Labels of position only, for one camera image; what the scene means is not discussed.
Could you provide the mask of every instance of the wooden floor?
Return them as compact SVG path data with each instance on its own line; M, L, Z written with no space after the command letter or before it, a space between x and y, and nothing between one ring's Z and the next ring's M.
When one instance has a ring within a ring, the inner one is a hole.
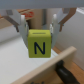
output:
M58 54L61 52L56 47L54 47L53 50ZM75 78L79 81L80 84L84 84L84 71L79 66L77 66L74 62L72 63L70 71L75 76Z

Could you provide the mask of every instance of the block front face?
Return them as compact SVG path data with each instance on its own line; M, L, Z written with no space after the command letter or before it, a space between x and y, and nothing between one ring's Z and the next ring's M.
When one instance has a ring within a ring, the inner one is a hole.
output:
M50 30L29 30L28 50L30 58L49 58L51 56Z

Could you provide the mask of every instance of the white table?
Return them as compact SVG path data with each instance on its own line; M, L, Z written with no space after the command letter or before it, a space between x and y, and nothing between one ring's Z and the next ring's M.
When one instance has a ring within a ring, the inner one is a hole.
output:
M51 50L51 58L29 58L21 36L0 43L0 84L16 81L55 56Z

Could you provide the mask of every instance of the red object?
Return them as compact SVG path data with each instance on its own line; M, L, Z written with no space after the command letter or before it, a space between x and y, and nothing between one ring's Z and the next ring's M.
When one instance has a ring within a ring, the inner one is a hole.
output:
M23 13L23 15L25 15L25 18L27 18L27 17L32 18L34 16L34 12Z

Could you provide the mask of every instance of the yellow-green block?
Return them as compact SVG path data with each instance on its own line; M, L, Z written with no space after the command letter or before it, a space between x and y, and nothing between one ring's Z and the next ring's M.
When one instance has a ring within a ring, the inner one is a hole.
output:
M28 50L30 58L49 58L51 56L50 30L29 30Z

